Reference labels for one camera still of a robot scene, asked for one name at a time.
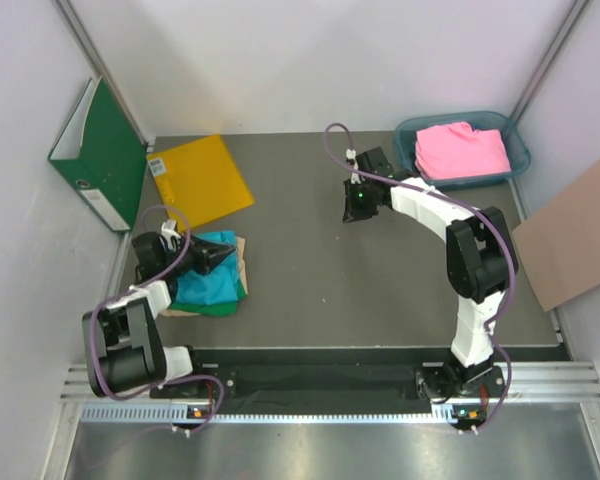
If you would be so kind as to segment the teal t shirt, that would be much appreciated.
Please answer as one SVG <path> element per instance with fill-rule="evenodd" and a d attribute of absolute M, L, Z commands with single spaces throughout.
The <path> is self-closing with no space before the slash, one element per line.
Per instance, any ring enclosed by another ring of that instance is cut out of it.
<path fill-rule="evenodd" d="M 179 277 L 177 295 L 171 309 L 200 314 L 204 306 L 234 302 L 237 300 L 239 280 L 235 251 L 208 275 L 190 271 Z"/>

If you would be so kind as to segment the beige cardboard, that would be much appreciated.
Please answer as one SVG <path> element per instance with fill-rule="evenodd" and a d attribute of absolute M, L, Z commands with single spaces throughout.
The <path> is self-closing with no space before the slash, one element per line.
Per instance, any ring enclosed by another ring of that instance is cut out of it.
<path fill-rule="evenodd" d="M 231 316 L 248 296 L 245 239 L 232 231 L 202 234 L 202 238 L 232 244 L 236 251 L 208 275 L 191 271 L 181 276 L 177 283 L 176 300 L 162 312 L 164 316 Z"/>

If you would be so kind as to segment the green t shirt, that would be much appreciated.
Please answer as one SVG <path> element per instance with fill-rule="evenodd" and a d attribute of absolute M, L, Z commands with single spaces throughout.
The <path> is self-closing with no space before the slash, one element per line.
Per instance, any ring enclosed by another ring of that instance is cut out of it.
<path fill-rule="evenodd" d="M 200 314 L 204 316 L 212 317 L 225 317 L 234 315 L 238 310 L 238 304 L 244 300 L 248 295 L 247 288 L 247 276 L 246 276 L 246 263 L 244 260 L 244 250 L 246 240 L 243 237 L 237 236 L 237 259 L 238 259 L 238 272 L 240 276 L 239 284 L 237 286 L 237 300 L 234 302 L 219 303 L 216 305 L 204 306 Z"/>

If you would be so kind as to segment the yellow folder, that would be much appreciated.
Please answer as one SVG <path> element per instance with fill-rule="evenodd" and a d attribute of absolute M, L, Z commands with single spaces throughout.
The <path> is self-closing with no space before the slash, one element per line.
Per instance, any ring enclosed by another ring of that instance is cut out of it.
<path fill-rule="evenodd" d="M 199 227 L 255 203 L 223 138 L 211 135 L 147 156 L 163 204 Z"/>

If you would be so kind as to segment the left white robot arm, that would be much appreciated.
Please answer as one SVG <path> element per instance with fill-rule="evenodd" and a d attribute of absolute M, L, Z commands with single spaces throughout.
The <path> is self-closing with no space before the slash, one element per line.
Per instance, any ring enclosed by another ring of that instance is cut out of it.
<path fill-rule="evenodd" d="M 208 241 L 182 232 L 145 232 L 131 240 L 141 281 L 101 302 L 82 318 L 88 379 L 98 397 L 127 400 L 172 383 L 185 396 L 206 387 L 205 370 L 188 346 L 165 348 L 156 318 L 176 299 L 177 280 L 194 272 L 204 278 L 236 251 L 233 235 Z"/>

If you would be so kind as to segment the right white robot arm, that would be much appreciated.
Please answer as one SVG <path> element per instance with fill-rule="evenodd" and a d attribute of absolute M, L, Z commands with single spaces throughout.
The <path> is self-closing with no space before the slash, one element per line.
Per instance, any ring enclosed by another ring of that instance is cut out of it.
<path fill-rule="evenodd" d="M 346 223 L 370 219 L 382 207 L 405 215 L 445 244 L 447 279 L 458 296 L 450 357 L 423 374 L 420 389 L 433 403 L 467 396 L 493 368 L 496 315 L 517 272 L 508 228 L 496 208 L 461 205 L 409 170 L 396 171 L 381 148 L 347 149 Z"/>

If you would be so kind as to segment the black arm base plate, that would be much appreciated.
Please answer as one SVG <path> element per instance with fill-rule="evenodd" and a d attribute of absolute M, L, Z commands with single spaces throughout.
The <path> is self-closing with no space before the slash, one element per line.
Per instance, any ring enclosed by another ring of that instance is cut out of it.
<path fill-rule="evenodd" d="M 197 375 L 222 381 L 231 399 L 255 395 L 296 393 L 304 400 L 311 394 L 388 394 L 405 400 L 434 403 L 455 397 L 474 396 L 482 388 L 500 394 L 502 370 L 487 362 L 463 370 L 447 361 L 432 365 L 413 364 L 315 364 L 315 365 L 204 365 Z"/>

